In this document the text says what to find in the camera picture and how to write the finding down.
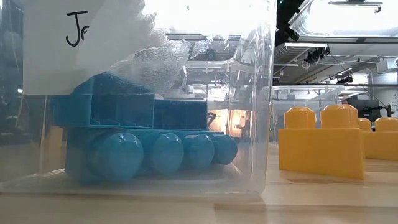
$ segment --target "table surface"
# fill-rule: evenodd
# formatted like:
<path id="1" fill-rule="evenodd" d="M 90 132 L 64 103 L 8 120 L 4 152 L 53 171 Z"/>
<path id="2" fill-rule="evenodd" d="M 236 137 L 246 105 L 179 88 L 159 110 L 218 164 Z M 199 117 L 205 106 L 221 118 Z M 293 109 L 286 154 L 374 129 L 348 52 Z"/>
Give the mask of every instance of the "table surface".
<path id="1" fill-rule="evenodd" d="M 397 223 L 398 162 L 367 160 L 365 180 L 280 171 L 250 201 L 168 201 L 79 195 L 0 195 L 1 223 Z"/>

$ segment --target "black cable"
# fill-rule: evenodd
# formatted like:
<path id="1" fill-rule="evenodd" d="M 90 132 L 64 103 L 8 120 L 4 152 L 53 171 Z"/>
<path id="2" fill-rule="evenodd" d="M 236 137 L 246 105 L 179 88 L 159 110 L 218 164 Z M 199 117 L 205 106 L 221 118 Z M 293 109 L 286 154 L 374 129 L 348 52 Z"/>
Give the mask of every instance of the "black cable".
<path id="1" fill-rule="evenodd" d="M 207 128 L 210 127 L 210 124 L 216 119 L 217 115 L 215 113 L 209 112 L 207 114 L 207 119 L 210 118 L 210 120 L 207 122 Z"/>
<path id="2" fill-rule="evenodd" d="M 333 57 L 333 59 L 335 59 L 335 61 L 340 65 L 340 67 L 344 70 L 344 72 L 348 73 L 348 71 L 343 67 L 342 64 L 340 64 L 340 62 L 335 58 L 335 56 L 333 56 L 331 54 L 331 52 L 329 52 L 330 56 Z M 367 88 L 362 87 L 364 90 L 366 90 L 371 96 L 373 96 L 373 98 L 377 99 L 378 102 L 380 102 L 383 106 L 386 106 L 381 100 L 379 100 L 377 97 L 375 97 Z"/>

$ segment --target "ceiling light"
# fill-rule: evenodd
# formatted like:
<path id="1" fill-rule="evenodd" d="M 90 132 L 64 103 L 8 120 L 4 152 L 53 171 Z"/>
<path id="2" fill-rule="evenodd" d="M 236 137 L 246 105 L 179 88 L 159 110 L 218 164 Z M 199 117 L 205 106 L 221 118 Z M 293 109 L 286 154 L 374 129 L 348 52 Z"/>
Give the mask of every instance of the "ceiling light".
<path id="1" fill-rule="evenodd" d="M 347 68 L 346 70 L 337 73 L 337 75 L 342 75 L 342 74 L 344 74 L 344 73 L 346 73 L 346 72 L 348 72 L 348 71 L 351 71 L 352 69 L 353 69 L 353 68 Z"/>
<path id="2" fill-rule="evenodd" d="M 279 63 L 275 63 L 275 66 L 286 66 L 286 67 L 298 67 L 299 65 L 297 64 L 279 64 Z"/>
<path id="3" fill-rule="evenodd" d="M 285 47 L 328 47 L 328 44 L 314 44 L 314 43 L 285 43 Z"/>

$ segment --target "yellow stud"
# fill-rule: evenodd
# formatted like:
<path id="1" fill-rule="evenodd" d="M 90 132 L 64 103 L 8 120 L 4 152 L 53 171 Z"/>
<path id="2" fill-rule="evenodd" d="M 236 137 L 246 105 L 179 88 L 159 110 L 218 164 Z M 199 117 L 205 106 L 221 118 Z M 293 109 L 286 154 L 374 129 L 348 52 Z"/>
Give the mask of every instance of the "yellow stud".
<path id="1" fill-rule="evenodd" d="M 366 118 L 359 118 L 358 125 L 362 131 L 372 131 L 372 122 Z"/>
<path id="2" fill-rule="evenodd" d="M 398 118 L 379 118 L 375 125 L 376 132 L 398 131 Z"/>
<path id="3" fill-rule="evenodd" d="M 358 128 L 358 110 L 351 105 L 329 105 L 321 111 L 322 129 Z"/>
<path id="4" fill-rule="evenodd" d="M 291 108 L 285 113 L 286 129 L 315 129 L 315 113 L 307 107 Z"/>

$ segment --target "plastic container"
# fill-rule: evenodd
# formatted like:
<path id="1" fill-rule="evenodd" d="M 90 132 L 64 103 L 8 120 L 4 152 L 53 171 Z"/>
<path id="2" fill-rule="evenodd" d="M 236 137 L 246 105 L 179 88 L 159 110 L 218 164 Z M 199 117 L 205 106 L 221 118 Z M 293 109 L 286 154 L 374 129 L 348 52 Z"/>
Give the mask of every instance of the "plastic container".
<path id="1" fill-rule="evenodd" d="M 9 0 L 2 15 L 0 192 L 264 190 L 275 0 Z"/>
<path id="2" fill-rule="evenodd" d="M 271 141 L 278 141 L 278 130 L 284 129 L 284 115 L 292 107 L 309 107 L 315 112 L 316 126 L 320 128 L 320 112 L 328 105 L 339 103 L 341 85 L 299 85 L 272 87 Z"/>

